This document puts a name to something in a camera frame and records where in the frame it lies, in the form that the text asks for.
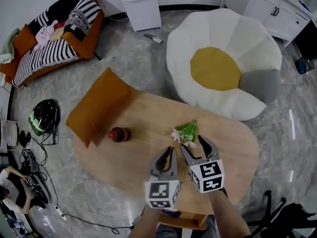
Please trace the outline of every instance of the tile floor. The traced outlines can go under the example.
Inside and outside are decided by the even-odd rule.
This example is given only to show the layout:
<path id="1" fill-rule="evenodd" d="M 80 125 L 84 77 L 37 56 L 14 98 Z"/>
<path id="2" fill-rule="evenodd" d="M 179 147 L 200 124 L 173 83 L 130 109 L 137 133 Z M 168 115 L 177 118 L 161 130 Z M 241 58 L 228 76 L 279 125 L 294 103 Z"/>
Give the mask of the tile floor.
<path id="1" fill-rule="evenodd" d="M 43 99 L 58 101 L 61 112 L 59 140 L 55 146 L 46 147 L 46 162 L 59 205 L 64 213 L 112 227 L 129 226 L 141 213 L 144 200 L 133 198 L 111 185 L 94 179 L 82 168 L 73 150 L 72 133 L 64 125 L 70 111 L 79 103 L 93 82 L 104 71 L 112 70 L 126 83 L 138 90 L 170 97 L 165 87 L 166 41 L 168 34 L 177 27 L 190 11 L 162 12 L 161 29 L 149 30 L 164 42 L 157 44 L 135 33 L 129 21 L 111 22 L 100 33 L 96 52 L 101 61 L 93 58 L 82 60 L 44 75 L 23 90 L 17 90 L 12 104 L 12 119 L 20 128 L 30 131 L 27 122 L 31 110 Z M 295 69 L 294 59 L 299 55 L 293 45 L 282 49 L 282 87 L 280 96 L 255 121 L 248 124 L 256 135 L 260 147 L 260 162 L 250 189 L 236 206 L 246 218 L 251 213 L 260 214 L 263 193 L 271 189 L 273 203 L 282 196 L 289 202 L 299 202 L 316 177 L 317 167 L 317 70 L 302 76 Z M 293 117 L 295 134 L 292 132 Z M 31 150 L 38 160 L 44 158 L 42 150 L 33 141 Z M 34 209 L 30 215 L 34 226 L 43 237 L 71 237 L 68 222 L 61 219 L 53 203 L 45 210 Z M 129 231 L 114 235 L 110 229 L 70 220 L 76 238 L 127 237 Z"/>

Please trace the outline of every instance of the wooden table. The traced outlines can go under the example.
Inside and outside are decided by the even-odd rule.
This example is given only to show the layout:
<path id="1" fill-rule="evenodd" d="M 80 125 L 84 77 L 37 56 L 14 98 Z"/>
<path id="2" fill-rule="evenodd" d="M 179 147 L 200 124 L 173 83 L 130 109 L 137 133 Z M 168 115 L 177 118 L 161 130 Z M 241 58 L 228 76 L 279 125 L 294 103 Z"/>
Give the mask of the wooden table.
<path id="1" fill-rule="evenodd" d="M 140 93 L 113 121 L 111 127 L 126 127 L 132 132 L 128 142 L 115 143 L 102 132 L 89 148 L 74 138 L 74 148 L 83 167 L 101 181 L 111 183 L 130 194 L 144 198 L 144 181 L 152 157 L 167 146 L 177 150 L 178 174 L 183 181 L 176 201 L 178 210 L 212 214 L 208 195 L 200 194 L 188 175 L 189 168 L 179 143 L 170 134 L 177 125 L 198 119 L 198 134 L 209 138 L 219 149 L 225 170 L 224 186 L 232 204 L 238 203 L 250 186 L 258 164 L 258 144 L 252 131 L 243 123 L 215 115 L 187 104 Z M 205 157 L 201 145 L 193 150 Z"/>

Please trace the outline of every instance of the cabinet door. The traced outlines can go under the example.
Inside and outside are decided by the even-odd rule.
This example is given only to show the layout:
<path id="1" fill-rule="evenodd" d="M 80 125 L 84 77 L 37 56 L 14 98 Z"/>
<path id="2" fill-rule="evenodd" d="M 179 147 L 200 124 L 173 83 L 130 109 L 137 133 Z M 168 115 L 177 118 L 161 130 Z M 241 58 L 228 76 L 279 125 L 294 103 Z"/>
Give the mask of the cabinet door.
<path id="1" fill-rule="evenodd" d="M 272 36 L 284 40 L 290 40 L 293 37 L 293 31 L 290 31 L 290 27 L 293 22 L 296 22 L 296 12 L 286 7 L 283 4 L 279 4 L 276 16 L 270 16 L 264 23 L 266 29 Z"/>
<path id="2" fill-rule="evenodd" d="M 264 23 L 277 6 L 278 2 L 275 0 L 250 0 L 244 15 Z"/>

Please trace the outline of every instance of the white cube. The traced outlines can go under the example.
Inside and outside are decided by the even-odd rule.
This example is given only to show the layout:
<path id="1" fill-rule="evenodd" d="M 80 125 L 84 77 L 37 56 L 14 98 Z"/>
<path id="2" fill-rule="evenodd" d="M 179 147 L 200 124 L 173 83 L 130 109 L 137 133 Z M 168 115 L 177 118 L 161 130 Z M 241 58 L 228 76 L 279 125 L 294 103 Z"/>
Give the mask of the white cube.
<path id="1" fill-rule="evenodd" d="M 190 166 L 193 183 L 201 193 L 223 188 L 224 169 L 222 160 Z"/>
<path id="2" fill-rule="evenodd" d="M 145 199 L 151 208 L 174 208 L 180 189 L 179 180 L 146 181 Z"/>

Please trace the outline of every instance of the black chair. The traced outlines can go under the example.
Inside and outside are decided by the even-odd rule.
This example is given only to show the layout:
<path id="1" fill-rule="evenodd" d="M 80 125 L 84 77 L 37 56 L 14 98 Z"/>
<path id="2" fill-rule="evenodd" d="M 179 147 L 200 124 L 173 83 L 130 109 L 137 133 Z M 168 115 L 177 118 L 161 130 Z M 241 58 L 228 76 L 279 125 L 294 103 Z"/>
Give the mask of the black chair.
<path id="1" fill-rule="evenodd" d="M 307 218 L 315 215 L 315 213 L 307 213 L 300 204 L 289 204 L 283 208 L 286 198 L 281 198 L 281 204 L 271 214 L 271 191 L 268 190 L 264 194 L 267 196 L 267 205 L 265 216 L 260 221 L 247 222 L 248 226 L 258 226 L 251 236 L 255 236 L 261 232 L 262 238 L 295 238 L 292 230 L 301 228 L 317 228 L 317 220 L 308 220 Z"/>

